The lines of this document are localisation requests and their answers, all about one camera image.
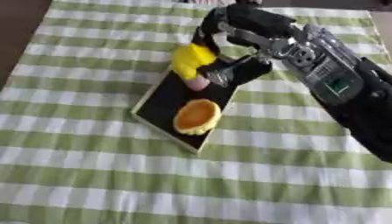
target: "white stripe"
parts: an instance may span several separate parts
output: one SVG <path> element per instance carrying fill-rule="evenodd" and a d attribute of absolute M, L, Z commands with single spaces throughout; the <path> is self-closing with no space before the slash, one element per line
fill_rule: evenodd
<path fill-rule="evenodd" d="M 230 179 L 301 186 L 392 187 L 392 171 L 239 163 L 181 157 L 150 157 L 83 150 L 3 147 L 0 165 L 180 175 L 191 178 Z"/>
<path fill-rule="evenodd" d="M 38 131 L 45 133 L 97 135 L 105 137 L 134 137 L 138 139 L 166 139 L 140 123 L 123 121 L 74 120 L 60 117 L 31 115 L 0 115 L 0 129 Z M 309 136 L 215 129 L 210 143 L 284 150 L 314 149 L 315 151 L 351 151 L 368 153 L 349 136 Z"/>
<path fill-rule="evenodd" d="M 309 89 L 300 82 L 289 80 L 252 80 L 239 86 L 239 90 L 263 93 L 295 93 L 309 95 Z"/>
<path fill-rule="evenodd" d="M 1 184 L 0 203 L 19 205 L 16 195 L 38 188 L 31 206 L 73 207 L 94 210 L 112 210 L 126 213 L 167 214 L 234 221 L 265 221 L 279 223 L 327 224 L 366 223 L 387 224 L 391 219 L 391 208 L 350 206 L 320 206 L 295 203 L 253 201 L 247 199 L 219 199 L 215 197 L 170 194 L 164 192 L 130 192 L 95 188 L 65 186 Z M 54 203 L 54 198 L 65 195 L 86 195 L 84 201 L 78 197 L 67 198 L 67 205 Z"/>
<path fill-rule="evenodd" d="M 129 93 L 82 93 L 14 87 L 5 88 L 0 94 L 0 100 L 5 102 L 54 103 L 70 106 L 108 107 L 122 109 L 133 107 L 140 97 L 140 95 Z"/>
<path fill-rule="evenodd" d="M 372 54 L 386 53 L 381 45 L 373 44 L 348 44 L 346 45 L 355 53 Z M 59 57 L 86 57 L 107 60 L 143 60 L 152 62 L 167 62 L 172 58 L 171 52 L 147 50 L 123 50 L 106 47 L 85 47 L 67 45 L 41 45 L 29 44 L 25 50 L 30 55 L 48 55 Z"/>
<path fill-rule="evenodd" d="M 369 154 L 355 139 L 347 136 L 307 136 L 262 131 L 215 129 L 208 142 L 233 146 L 284 150 L 349 151 Z"/>
<path fill-rule="evenodd" d="M 274 119 L 295 119 L 314 122 L 334 121 L 323 108 L 256 104 L 245 102 L 231 102 L 228 108 L 225 110 L 225 115 Z"/>
<path fill-rule="evenodd" d="M 70 18 L 70 19 L 87 19 L 94 21 L 113 21 L 127 23 L 152 23 L 152 24 L 171 24 L 171 25 L 194 25 L 201 23 L 202 18 L 179 17 L 171 15 L 145 15 L 145 14 L 125 14 L 115 12 L 99 11 L 77 11 L 77 10 L 49 10 L 45 15 L 46 19 L 50 18 Z"/>
<path fill-rule="evenodd" d="M 163 76 L 162 73 L 156 72 L 138 72 L 130 70 L 115 71 L 86 67 L 29 66 L 23 64 L 17 64 L 12 75 L 37 78 L 61 78 L 69 80 L 126 81 L 146 84 L 158 83 Z"/>
<path fill-rule="evenodd" d="M 333 34 L 357 34 L 375 35 L 374 27 L 355 27 L 355 26 L 325 26 Z M 187 44 L 192 38 L 191 33 L 179 32 L 154 32 L 154 31 L 124 31 L 124 30 L 103 30 L 94 28 L 75 28 L 60 25 L 41 25 L 37 34 L 55 35 L 72 38 L 91 38 L 91 39 L 129 39 L 153 42 L 182 43 Z"/>
<path fill-rule="evenodd" d="M 262 8 L 263 10 L 283 14 L 288 17 L 310 17 L 310 18 L 369 18 L 366 10 L 328 10 L 314 8 Z"/>

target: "gingham cloth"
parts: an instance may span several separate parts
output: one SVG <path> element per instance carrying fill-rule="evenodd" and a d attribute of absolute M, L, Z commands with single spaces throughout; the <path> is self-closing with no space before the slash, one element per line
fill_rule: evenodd
<path fill-rule="evenodd" d="M 0 96 L 0 221 L 391 223 L 392 165 L 279 62 L 240 88 L 199 157 L 132 120 L 207 7 L 53 2 Z M 269 10 L 390 69 L 366 11 Z"/>

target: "black cutting board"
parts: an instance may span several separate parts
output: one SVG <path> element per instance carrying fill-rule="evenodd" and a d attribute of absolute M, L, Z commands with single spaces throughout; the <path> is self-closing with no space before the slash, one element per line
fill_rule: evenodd
<path fill-rule="evenodd" d="M 160 83 L 152 87 L 132 110 L 133 116 L 154 130 L 160 131 L 188 150 L 199 152 L 211 131 L 202 136 L 179 134 L 173 128 L 173 118 L 190 100 L 208 99 L 217 103 L 220 109 L 228 105 L 235 93 L 235 87 L 220 87 L 210 83 L 205 89 L 195 92 L 170 71 Z"/>

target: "floor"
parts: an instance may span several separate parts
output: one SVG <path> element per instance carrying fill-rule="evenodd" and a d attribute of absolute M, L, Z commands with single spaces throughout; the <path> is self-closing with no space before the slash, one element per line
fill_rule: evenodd
<path fill-rule="evenodd" d="M 38 27 L 52 0 L 0 1 L 0 89 Z M 380 0 L 263 0 L 266 7 L 313 7 L 369 10 L 379 32 L 392 52 L 392 4 L 382 6 Z"/>

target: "yellow sponge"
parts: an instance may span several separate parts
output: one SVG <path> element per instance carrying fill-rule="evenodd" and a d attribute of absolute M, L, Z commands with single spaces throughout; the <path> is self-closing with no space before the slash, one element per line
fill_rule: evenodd
<path fill-rule="evenodd" d="M 190 45 L 181 46 L 171 56 L 171 69 L 184 80 L 196 78 L 196 69 L 213 63 L 216 56 L 206 46 Z"/>

